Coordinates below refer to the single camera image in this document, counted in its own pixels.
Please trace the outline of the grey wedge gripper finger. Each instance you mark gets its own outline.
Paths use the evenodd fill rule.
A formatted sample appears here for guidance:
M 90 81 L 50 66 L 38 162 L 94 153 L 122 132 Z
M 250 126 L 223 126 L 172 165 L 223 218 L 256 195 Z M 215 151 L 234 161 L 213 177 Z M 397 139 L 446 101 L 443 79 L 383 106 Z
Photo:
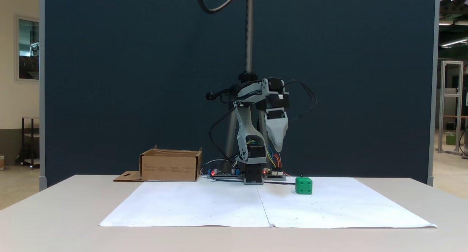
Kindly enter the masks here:
M 288 118 L 266 119 L 266 130 L 277 152 L 283 149 L 283 142 L 288 129 Z

